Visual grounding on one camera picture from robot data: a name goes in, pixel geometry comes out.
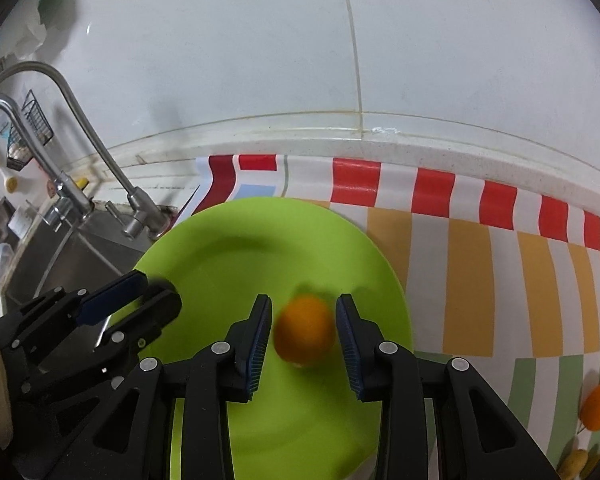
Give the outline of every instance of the red stripe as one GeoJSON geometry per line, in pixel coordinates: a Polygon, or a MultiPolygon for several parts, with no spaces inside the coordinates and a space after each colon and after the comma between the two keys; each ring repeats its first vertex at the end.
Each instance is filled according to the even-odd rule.
{"type": "Polygon", "coordinates": [[[276,171],[275,155],[238,155],[238,165],[241,170],[276,171]]]}
{"type": "Polygon", "coordinates": [[[210,155],[209,168],[212,181],[209,192],[193,212],[199,213],[211,206],[226,202],[235,187],[235,168],[233,155],[210,155]]]}
{"type": "Polygon", "coordinates": [[[513,206],[518,188],[484,181],[480,197],[480,223],[513,231],[513,206]]]}
{"type": "Polygon", "coordinates": [[[567,241],[567,216],[569,205],[550,196],[542,196],[538,228],[545,238],[567,241]]]}
{"type": "Polygon", "coordinates": [[[453,173],[418,168],[411,211],[449,218],[449,202],[455,182],[456,176],[453,173]]]}
{"type": "Polygon", "coordinates": [[[584,246],[600,251],[600,217],[584,212],[584,246]]]}
{"type": "Polygon", "coordinates": [[[380,166],[380,162],[370,160],[334,158],[331,201],[375,206],[380,184],[380,166]]]}

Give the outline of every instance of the wire basket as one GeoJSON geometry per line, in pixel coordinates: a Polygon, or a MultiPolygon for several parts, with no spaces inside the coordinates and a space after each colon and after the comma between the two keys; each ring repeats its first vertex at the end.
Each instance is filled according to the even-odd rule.
{"type": "MultiPolygon", "coordinates": [[[[27,92],[22,105],[22,113],[29,121],[33,131],[38,136],[42,145],[46,145],[54,137],[54,132],[49,126],[45,115],[42,113],[42,108],[38,104],[38,100],[32,90],[27,92]]],[[[24,168],[33,155],[31,150],[22,140],[13,124],[9,126],[9,138],[7,140],[7,168],[14,171],[20,171],[24,168]]]]}

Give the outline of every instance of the sink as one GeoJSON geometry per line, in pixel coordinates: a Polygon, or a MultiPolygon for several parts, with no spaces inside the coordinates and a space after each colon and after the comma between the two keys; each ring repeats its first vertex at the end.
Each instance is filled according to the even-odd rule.
{"type": "MultiPolygon", "coordinates": [[[[131,240],[108,212],[96,210],[86,221],[64,222],[54,232],[44,222],[34,227],[16,253],[10,277],[3,286],[5,311],[18,309],[40,294],[62,286],[66,291],[90,292],[129,272],[151,246],[146,232],[131,240]]],[[[104,323],[81,326],[41,363],[60,367],[88,354],[96,346],[104,323]]]]}

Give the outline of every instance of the metal faucet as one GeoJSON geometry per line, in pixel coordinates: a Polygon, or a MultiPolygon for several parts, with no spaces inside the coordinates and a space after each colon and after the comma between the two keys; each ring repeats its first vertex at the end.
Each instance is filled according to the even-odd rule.
{"type": "MultiPolygon", "coordinates": [[[[149,236],[152,239],[163,235],[170,225],[170,218],[163,213],[151,197],[139,187],[131,184],[129,179],[120,169],[119,165],[113,159],[111,154],[100,140],[100,137],[91,126],[91,123],[84,115],[82,108],[78,104],[74,93],[69,85],[55,68],[39,61],[23,61],[16,63],[0,73],[0,83],[19,72],[40,72],[51,79],[64,96],[64,100],[74,114],[75,119],[86,134],[96,152],[101,156],[104,163],[111,170],[120,184],[126,190],[126,198],[134,210],[132,219],[125,222],[115,206],[108,202],[107,210],[116,218],[123,227],[125,235],[135,238],[144,227],[147,227],[149,236]]],[[[44,146],[38,139],[29,121],[24,116],[15,101],[7,95],[0,94],[0,110],[5,112],[13,123],[17,133],[22,137],[26,145],[31,150],[32,155],[40,163],[42,169],[51,177],[58,190],[59,199],[54,206],[46,213],[45,221],[49,224],[58,225],[68,212],[75,208],[80,213],[82,219],[86,218],[93,211],[91,200],[76,186],[75,182],[51,159],[44,146]]]]}

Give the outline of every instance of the plate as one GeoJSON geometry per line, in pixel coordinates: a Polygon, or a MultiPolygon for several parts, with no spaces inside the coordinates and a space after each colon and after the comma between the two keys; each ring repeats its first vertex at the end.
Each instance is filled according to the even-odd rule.
{"type": "MultiPolygon", "coordinates": [[[[183,303],[142,357],[190,358],[246,318],[257,294],[271,297],[275,319],[302,292],[332,308],[351,293],[362,317],[411,348],[404,291],[387,260],[353,224],[312,203],[258,197],[216,205],[177,225],[136,268],[170,280],[183,303]]],[[[181,416],[179,402],[172,478],[181,416]]],[[[374,452],[380,404],[356,400],[337,344],[320,364],[297,368],[270,342],[259,390],[248,404],[229,403],[228,419],[237,480],[342,480],[374,452]]]]}

